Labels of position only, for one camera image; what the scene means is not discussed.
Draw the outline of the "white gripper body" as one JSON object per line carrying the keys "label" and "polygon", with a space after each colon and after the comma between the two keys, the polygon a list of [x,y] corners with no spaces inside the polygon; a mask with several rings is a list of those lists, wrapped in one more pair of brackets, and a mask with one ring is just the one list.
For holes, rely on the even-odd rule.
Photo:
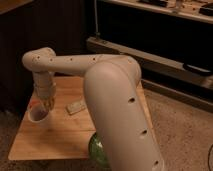
{"label": "white gripper body", "polygon": [[46,110],[52,110],[55,104],[55,85],[47,87],[39,87],[34,85],[34,91],[37,98],[41,101],[42,105]]}

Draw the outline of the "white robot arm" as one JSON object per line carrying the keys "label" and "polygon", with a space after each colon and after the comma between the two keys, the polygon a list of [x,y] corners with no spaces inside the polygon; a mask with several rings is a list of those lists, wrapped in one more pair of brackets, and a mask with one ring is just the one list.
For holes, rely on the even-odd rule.
{"label": "white robot arm", "polygon": [[167,171],[165,161],[137,94],[138,62],[128,55],[58,56],[48,48],[25,53],[34,90],[45,109],[54,106],[55,72],[83,78],[87,109],[112,171]]}

